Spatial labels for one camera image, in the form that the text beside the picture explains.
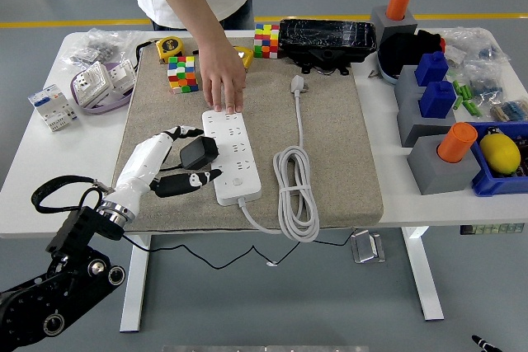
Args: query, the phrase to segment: white table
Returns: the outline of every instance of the white table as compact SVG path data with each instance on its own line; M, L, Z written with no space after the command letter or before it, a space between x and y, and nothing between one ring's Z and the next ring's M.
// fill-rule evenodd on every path
M185 32L178 34L181 37L188 35ZM70 48L80 35L68 35L59 54ZM234 31L229 35L252 37L253 32ZM139 43L153 37L163 35L160 32L144 32ZM375 54L367 57L364 63L352 65L383 197L384 215L378 226L403 228L425 318L442 319L443 314L420 236L429 226L524 223L526 217L523 214L526 210L523 199L518 195L481 198L470 187L464 191L420 195L406 160L411 149L402 148L399 141L396 125L398 107L394 88L382 79L368 78L375 69ZM56 59L45 87L56 84L68 101L73 103L69 83L74 74L75 71L65 68L62 61ZM503 80L509 97L526 94L509 64L504 65ZM33 191L56 176L90 176L107 185L111 183L125 129L127 109L99 116L85 115L80 110L77 113L78 120L63 130L51 132L39 114L33 112L0 192L0 237L52 237L57 232L65 220L64 214L38 214L30 202ZM455 116L458 121L468 120L464 109L457 110ZM76 204L85 189L85 185L67 186L59 194L46 199L44 204ZM135 238L143 246L149 246L149 235ZM134 248L122 331L139 329L147 260L148 254Z

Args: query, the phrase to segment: rubik's cube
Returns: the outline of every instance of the rubik's cube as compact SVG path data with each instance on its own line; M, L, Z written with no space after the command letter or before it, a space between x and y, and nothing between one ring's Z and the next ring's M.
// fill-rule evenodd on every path
M169 57L167 76L174 93L198 91L195 57Z
M277 59L279 54L279 26L255 25L255 58Z

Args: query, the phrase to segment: power plug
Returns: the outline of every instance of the power plug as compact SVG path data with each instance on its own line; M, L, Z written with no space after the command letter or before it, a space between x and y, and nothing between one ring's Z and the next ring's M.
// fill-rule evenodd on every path
M262 185L242 114L209 110L202 115L202 123L205 136L213 138L218 147L219 155L211 163L212 169L222 171L214 179L218 203L229 206L239 198L246 202L259 199Z
M183 169L198 170L218 157L218 148L213 138L200 136L180 150Z

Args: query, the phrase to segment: yellow floor line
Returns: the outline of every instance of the yellow floor line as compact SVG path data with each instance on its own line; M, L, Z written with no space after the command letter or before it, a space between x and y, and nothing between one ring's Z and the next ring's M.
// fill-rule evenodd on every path
M278 22L285 18L317 20L368 21L369 14L328 15L328 16L257 16L255 22ZM528 12L463 13L463 14L415 14L417 20L517 20L528 18ZM8 28L57 28L65 26L123 26L150 25L148 19L132 20L76 20L76 21L14 21L0 22L0 29Z

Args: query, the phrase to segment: gray floor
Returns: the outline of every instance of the gray floor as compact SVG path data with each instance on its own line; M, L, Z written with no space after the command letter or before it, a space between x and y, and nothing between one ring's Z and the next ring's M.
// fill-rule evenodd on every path
M388 0L254 0L255 15L365 15ZM528 0L412 0L415 14L528 12ZM144 18L135 0L0 0L0 22ZM420 21L422 27L489 29L528 87L522 19ZM88 27L0 29L0 184L62 39ZM97 26L147 30L149 26ZM373 352L479 350L472 334L507 351L528 346L526 232L462 237L432 228L424 239L445 320L425 322L398 229L380 230L381 265L355 265L349 247L300 246L277 268L251 254L212 270L184 251L151 255L142 331L120 334L125 288L118 289L61 336L23 350L160 351L164 345L368 345ZM346 231L322 232L341 242ZM0 290L45 271L45 240L0 240ZM223 264L255 244L273 258L292 246L259 233L155 237L155 246L185 242ZM130 245L94 238L93 247L128 266Z

